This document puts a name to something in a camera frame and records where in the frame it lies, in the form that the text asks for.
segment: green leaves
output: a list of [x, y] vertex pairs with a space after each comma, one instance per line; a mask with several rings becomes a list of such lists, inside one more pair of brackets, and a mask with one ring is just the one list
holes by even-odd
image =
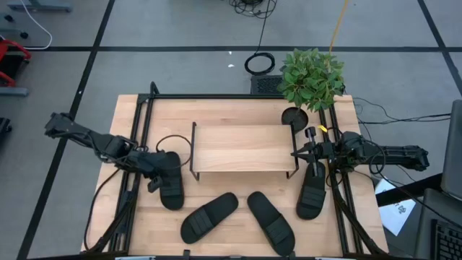
[[288, 53], [280, 69], [283, 82], [278, 91], [298, 108], [306, 104], [311, 111], [327, 109], [334, 104], [334, 95], [342, 94], [344, 86], [344, 63], [335, 58], [319, 53], [318, 49]]

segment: red chair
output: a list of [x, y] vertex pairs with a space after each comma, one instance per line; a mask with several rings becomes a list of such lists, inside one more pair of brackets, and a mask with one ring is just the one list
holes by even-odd
[[[9, 51], [21, 51], [24, 55], [8, 54]], [[12, 40], [0, 41], [0, 95], [28, 94], [27, 89], [16, 87], [14, 78], [23, 63], [28, 64], [30, 53], [24, 47]]]

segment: yellow rope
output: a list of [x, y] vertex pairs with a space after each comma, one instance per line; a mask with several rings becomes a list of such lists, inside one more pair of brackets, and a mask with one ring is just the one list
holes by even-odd
[[337, 21], [337, 26], [335, 27], [335, 30], [334, 30], [334, 35], [332, 35], [331, 46], [329, 47], [329, 54], [331, 54], [332, 52], [332, 46], [334, 45], [335, 37], [337, 36], [337, 33], [339, 32], [341, 19], [344, 16], [345, 10], [347, 10], [347, 6], [348, 6], [348, 0], [345, 0], [344, 7], [341, 9], [340, 17], [339, 17], [339, 20]]

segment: black slide sandal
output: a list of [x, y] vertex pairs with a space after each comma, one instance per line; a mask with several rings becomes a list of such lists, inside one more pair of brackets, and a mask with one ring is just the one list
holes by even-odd
[[227, 192], [211, 202], [194, 210], [181, 225], [181, 238], [192, 244], [203, 238], [239, 205], [236, 195]]
[[170, 210], [181, 209], [185, 201], [183, 179], [181, 177], [180, 156], [176, 152], [166, 152], [167, 159], [162, 170], [162, 185], [160, 186], [160, 201]]
[[290, 255], [295, 248], [295, 235], [284, 216], [260, 191], [252, 193], [247, 204], [276, 253]]
[[297, 215], [303, 220], [316, 218], [323, 209], [324, 199], [326, 198], [325, 181], [326, 166], [317, 162], [318, 170], [315, 173], [314, 163], [311, 162], [305, 174], [302, 189], [297, 201]]

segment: black plant pot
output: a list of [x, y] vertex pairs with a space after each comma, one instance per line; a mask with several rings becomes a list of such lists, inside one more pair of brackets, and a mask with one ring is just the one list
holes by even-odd
[[302, 131], [308, 125], [308, 115], [299, 108], [288, 108], [282, 112], [282, 124], [293, 124], [295, 133]]

